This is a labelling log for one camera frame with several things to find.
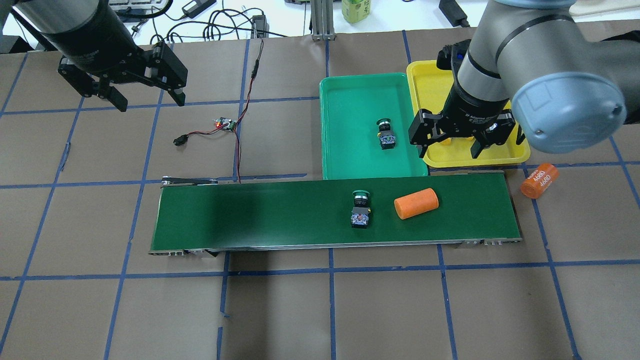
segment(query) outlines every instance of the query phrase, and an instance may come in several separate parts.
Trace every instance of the yellow tray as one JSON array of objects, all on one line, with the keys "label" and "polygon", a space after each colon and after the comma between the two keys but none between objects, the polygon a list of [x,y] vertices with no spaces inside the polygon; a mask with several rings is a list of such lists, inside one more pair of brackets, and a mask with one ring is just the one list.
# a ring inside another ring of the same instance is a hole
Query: yellow tray
[{"label": "yellow tray", "polygon": [[[440,70],[435,60],[415,61],[406,68],[409,92],[413,104],[413,113],[418,109],[427,109],[433,113],[442,110],[451,85],[451,71]],[[525,140],[516,145],[517,131],[512,131],[502,146],[494,145],[482,151],[478,159],[471,158],[473,138],[453,138],[451,141],[434,143],[427,149],[424,162],[431,167],[471,167],[482,165],[503,165],[521,163],[529,159],[531,149]]]}]

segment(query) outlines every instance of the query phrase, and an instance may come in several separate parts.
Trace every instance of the orange cylinder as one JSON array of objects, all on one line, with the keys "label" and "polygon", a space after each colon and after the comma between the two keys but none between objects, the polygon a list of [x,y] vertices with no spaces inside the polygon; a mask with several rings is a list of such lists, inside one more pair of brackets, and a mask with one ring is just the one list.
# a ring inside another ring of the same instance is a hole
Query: orange cylinder
[{"label": "orange cylinder", "polygon": [[394,200],[394,206],[398,216],[404,220],[437,209],[440,203],[436,192],[428,188],[397,198]]},{"label": "orange cylinder", "polygon": [[558,169],[550,163],[538,168],[520,185],[520,191],[530,199],[537,199],[558,178]]}]

